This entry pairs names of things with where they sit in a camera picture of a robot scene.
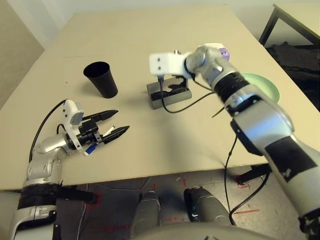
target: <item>wire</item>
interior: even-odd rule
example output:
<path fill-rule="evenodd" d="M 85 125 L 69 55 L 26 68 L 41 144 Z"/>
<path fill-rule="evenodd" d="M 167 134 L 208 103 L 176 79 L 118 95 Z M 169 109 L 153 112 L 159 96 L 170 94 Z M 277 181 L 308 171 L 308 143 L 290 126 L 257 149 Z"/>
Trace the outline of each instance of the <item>wire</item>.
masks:
<path fill-rule="evenodd" d="M 160 92 L 161 92 L 161 102 L 162 102 L 162 106 L 163 108 L 170 114 L 176 114 L 176 113 L 180 113 L 188 108 L 190 108 L 191 106 L 195 105 L 196 103 L 198 103 L 199 101 L 201 101 L 202 99 L 206 98 L 207 96 L 211 95 L 211 94 L 214 94 L 214 92 L 209 92 L 207 93 L 206 95 L 200 97 L 198 100 L 194 101 L 193 103 L 191 103 L 190 105 L 180 109 L 180 110 L 177 110 L 177 111 L 171 111 L 169 110 L 166 105 L 165 105 L 165 101 L 164 101 L 164 95 L 163 95 L 163 83 L 160 82 Z"/>
<path fill-rule="evenodd" d="M 31 162 L 32 160 L 32 151 L 36 145 L 36 141 L 37 141 L 37 138 L 39 137 L 39 134 L 41 132 L 41 129 L 43 128 L 43 126 L 45 125 L 46 121 L 48 120 L 48 118 L 50 117 L 50 115 L 58 108 L 60 107 L 60 105 L 64 104 L 66 102 L 66 100 L 63 100 L 61 102 L 59 102 L 48 114 L 47 116 L 45 116 L 45 118 L 43 119 L 42 123 L 40 124 L 39 126 L 39 129 L 38 131 L 36 132 L 35 136 L 34 136 L 34 139 L 32 141 L 32 144 L 31 144 L 31 148 L 30 148 L 30 153 L 29 153 L 29 163 Z"/>
<path fill-rule="evenodd" d="M 88 189 L 89 189 L 89 184 L 86 185 L 85 191 L 88 192 Z M 82 228 L 83 228 L 83 222 L 84 222 L 84 216 L 86 214 L 86 210 L 87 210 L 87 203 L 85 202 L 84 203 L 84 208 L 83 208 L 83 211 L 82 211 L 82 214 L 81 214 L 81 218 L 80 218 L 80 221 L 79 221 L 78 231 L 77 231 L 77 234 L 76 234 L 76 240 L 79 240 L 79 238 L 80 238 L 80 233 L 81 233 Z"/>
<path fill-rule="evenodd" d="M 206 87 L 206 86 L 202 85 L 201 83 L 197 82 L 194 77 L 192 78 L 192 80 L 193 80 L 193 82 L 194 82 L 195 84 L 199 85 L 200 87 L 203 87 L 204 89 L 207 89 L 207 90 L 209 90 L 209 91 L 212 91 L 211 88 Z"/>
<path fill-rule="evenodd" d="M 237 206 L 235 206 L 229 213 L 229 219 L 232 225 L 236 225 L 234 219 L 232 218 L 232 214 L 234 214 L 235 211 L 237 211 L 240 207 L 242 207 L 244 204 L 246 204 L 246 202 L 248 202 L 250 199 L 252 199 L 267 183 L 267 180 L 269 178 L 270 175 L 270 166 L 267 169 L 267 172 L 265 174 L 265 178 L 263 180 L 263 182 L 261 183 L 261 185 L 250 195 L 248 196 L 245 200 L 243 200 L 243 202 L 241 202 L 240 204 L 238 204 Z"/>
<path fill-rule="evenodd" d="M 125 189 L 125 188 L 110 188 L 110 187 L 107 187 L 107 186 L 104 186 L 104 185 L 101 185 L 101 184 L 97 184 L 98 186 L 102 187 L 102 188 L 105 188 L 105 189 L 108 189 L 110 191 L 129 191 L 129 192 L 139 192 L 141 191 L 142 189 L 144 189 L 148 183 L 150 182 L 151 180 L 151 177 L 148 178 L 148 180 L 138 189 Z"/>
<path fill-rule="evenodd" d="M 232 144 L 232 147 L 230 149 L 230 152 L 228 154 L 228 158 L 226 159 L 225 166 L 224 166 L 224 191 L 225 191 L 226 203 L 228 204 L 229 213 L 231 212 L 231 210 L 230 210 L 230 204 L 229 204 L 229 198 L 228 198 L 228 192 L 227 192 L 227 167 L 228 167 L 229 159 L 230 159 L 232 152 L 235 148 L 237 139 L 238 139 L 238 137 L 235 136 L 234 142 Z"/>
<path fill-rule="evenodd" d="M 66 132 L 65 126 L 64 126 L 62 123 L 60 123 L 60 124 L 56 127 L 56 134 L 59 134 L 59 127 L 62 127 L 63 130 Z"/>
<path fill-rule="evenodd" d="M 217 116 L 219 113 L 221 113 L 225 108 L 222 107 L 219 111 L 217 111 L 211 118 L 214 118 L 215 116 Z"/>

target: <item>white table surface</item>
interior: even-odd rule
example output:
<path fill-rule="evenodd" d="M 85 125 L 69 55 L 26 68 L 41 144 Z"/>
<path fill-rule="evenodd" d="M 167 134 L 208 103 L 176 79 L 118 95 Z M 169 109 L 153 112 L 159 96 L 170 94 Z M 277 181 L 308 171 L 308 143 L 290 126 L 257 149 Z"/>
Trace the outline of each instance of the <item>white table surface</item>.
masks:
<path fill-rule="evenodd" d="M 146 88 L 156 81 L 149 73 L 149 54 L 174 49 L 184 53 L 212 42 L 226 46 L 239 71 L 274 82 L 296 136 L 320 150 L 319 112 L 226 5 L 80 13 L 0 111 L 0 189 L 21 188 L 34 135 L 47 113 L 65 98 L 80 102 L 85 115 L 119 110 L 98 123 L 101 132 L 111 125 L 130 125 L 124 135 L 90 156 L 75 152 L 67 157 L 61 173 L 65 185 L 223 168 L 235 134 L 226 111 L 211 119 L 222 107 L 218 97 L 210 95 L 186 111 L 169 114 L 151 109 Z M 102 98 L 83 75 L 85 66 L 95 61 L 110 64 L 119 90 L 114 98 Z M 192 99 L 168 108 L 180 109 L 207 93 L 192 82 L 189 87 Z M 52 115 L 39 140 L 56 134 L 60 115 Z M 238 143 L 229 166 L 265 162 Z"/>
<path fill-rule="evenodd" d="M 278 2 L 273 6 L 320 36 L 320 2 Z"/>

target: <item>green plate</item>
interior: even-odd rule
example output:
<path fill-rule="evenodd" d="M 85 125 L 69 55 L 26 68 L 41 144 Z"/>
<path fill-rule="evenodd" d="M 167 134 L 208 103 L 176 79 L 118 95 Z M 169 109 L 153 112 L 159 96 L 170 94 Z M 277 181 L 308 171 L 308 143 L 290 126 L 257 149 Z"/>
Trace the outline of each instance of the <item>green plate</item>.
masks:
<path fill-rule="evenodd" d="M 260 76 L 255 73 L 241 73 L 245 80 L 250 84 L 257 85 L 264 94 L 271 98 L 275 103 L 278 103 L 280 100 L 280 93 L 276 85 L 274 85 L 270 80 L 266 79 L 263 76 Z"/>

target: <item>black paper cup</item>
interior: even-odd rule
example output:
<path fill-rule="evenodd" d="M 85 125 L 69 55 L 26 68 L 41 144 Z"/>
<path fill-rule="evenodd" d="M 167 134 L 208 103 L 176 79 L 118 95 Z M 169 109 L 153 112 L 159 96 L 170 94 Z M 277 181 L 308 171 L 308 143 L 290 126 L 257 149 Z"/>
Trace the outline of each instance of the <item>black paper cup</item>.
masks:
<path fill-rule="evenodd" d="M 85 67 L 83 74 L 93 83 L 104 98 L 110 99 L 117 95 L 118 89 L 108 63 L 104 61 L 93 62 Z"/>

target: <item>black sticker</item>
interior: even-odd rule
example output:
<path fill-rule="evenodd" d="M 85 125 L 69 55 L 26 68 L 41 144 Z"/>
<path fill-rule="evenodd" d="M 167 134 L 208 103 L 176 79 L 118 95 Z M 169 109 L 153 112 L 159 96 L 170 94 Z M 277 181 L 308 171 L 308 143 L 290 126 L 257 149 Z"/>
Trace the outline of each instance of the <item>black sticker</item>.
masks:
<path fill-rule="evenodd" d="M 290 136 L 275 141 L 265 150 L 286 182 L 299 173 L 317 167 L 316 163 Z"/>

